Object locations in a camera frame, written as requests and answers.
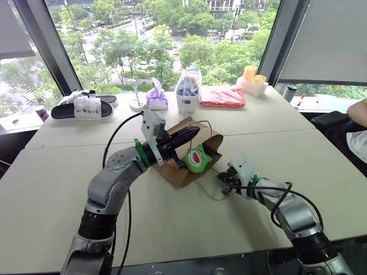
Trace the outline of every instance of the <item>frog toy mouth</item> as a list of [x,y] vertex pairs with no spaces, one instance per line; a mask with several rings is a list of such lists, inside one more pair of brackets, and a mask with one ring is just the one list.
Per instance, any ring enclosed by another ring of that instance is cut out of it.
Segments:
[[201,164],[201,158],[200,158],[200,155],[193,151],[189,154],[189,160],[190,160],[190,163],[193,165],[193,166],[200,166]]

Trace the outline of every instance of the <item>white table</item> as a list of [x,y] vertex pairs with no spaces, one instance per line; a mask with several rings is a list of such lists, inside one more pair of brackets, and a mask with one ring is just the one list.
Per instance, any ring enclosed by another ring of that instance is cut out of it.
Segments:
[[[228,135],[314,129],[273,87],[268,87],[263,98],[245,94],[247,107],[242,109],[200,107],[193,113],[179,113],[173,92],[167,92],[169,109],[161,111],[166,118],[166,129],[191,115],[194,120],[209,120],[213,129]],[[106,144],[116,127],[135,112],[129,107],[133,94],[119,95],[114,116],[105,121],[59,122],[51,117],[34,135],[26,148],[46,148]],[[143,140],[141,119],[129,121],[116,135],[115,143]]]
[[[110,152],[131,143],[113,144]],[[78,229],[87,186],[104,146],[23,150],[0,181],[0,273],[61,269]],[[226,136],[214,166],[243,152],[259,175],[292,181],[319,207],[331,240],[367,232],[366,178],[317,130]],[[216,197],[214,172],[199,181]],[[178,189],[150,169],[131,188],[132,237],[127,265],[246,253],[290,246],[255,201],[233,194],[215,202],[195,184]],[[118,218],[114,265],[123,254],[127,209]]]

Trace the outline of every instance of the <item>red plastic bag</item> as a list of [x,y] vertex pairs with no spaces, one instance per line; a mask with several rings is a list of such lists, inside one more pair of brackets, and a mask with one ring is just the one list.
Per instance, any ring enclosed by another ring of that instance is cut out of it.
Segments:
[[200,105],[205,107],[242,108],[245,106],[240,88],[203,86],[200,97]]

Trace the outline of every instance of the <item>brown paper bag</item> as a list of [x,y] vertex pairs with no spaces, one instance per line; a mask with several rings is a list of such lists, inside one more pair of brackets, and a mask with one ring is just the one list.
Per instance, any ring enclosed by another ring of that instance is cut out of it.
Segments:
[[[210,137],[210,128],[201,124],[194,123],[195,121],[191,116],[185,118],[183,121],[170,128],[167,132],[169,134],[175,133],[180,129],[185,128],[189,125],[196,125],[200,127],[199,133],[192,140],[191,148],[195,148],[199,144],[203,143],[205,153],[212,158],[212,161],[206,165],[204,172],[200,174],[192,174],[187,169],[178,169],[176,162],[171,159],[166,162],[164,165],[154,165],[154,169],[156,169],[162,176],[172,182],[173,185],[178,187],[185,187],[190,182],[200,178],[205,174],[212,166],[222,157],[221,154],[217,152],[219,145],[223,141],[223,136],[215,132],[213,132],[213,136]],[[188,154],[188,149],[190,148],[190,143],[186,143],[179,148],[176,149],[177,155],[179,159],[182,159],[185,155]]]

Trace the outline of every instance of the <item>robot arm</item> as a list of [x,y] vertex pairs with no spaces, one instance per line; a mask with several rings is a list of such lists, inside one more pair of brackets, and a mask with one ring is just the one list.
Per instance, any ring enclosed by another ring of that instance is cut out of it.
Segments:
[[[257,178],[255,170],[243,155],[233,158],[228,166],[225,172],[218,174],[227,186],[224,194],[235,189],[245,199],[255,199],[269,211],[274,211],[306,274],[352,274],[343,257],[325,236],[319,220],[300,197],[287,193],[278,203],[288,188],[287,183]],[[269,190],[269,187],[283,190]]]
[[110,274],[113,256],[109,254],[116,220],[133,181],[155,163],[173,158],[179,167],[175,149],[196,136],[197,126],[186,127],[172,135],[165,131],[159,113],[145,110],[142,131],[147,142],[114,153],[106,166],[90,182],[88,200],[77,234],[61,274]]

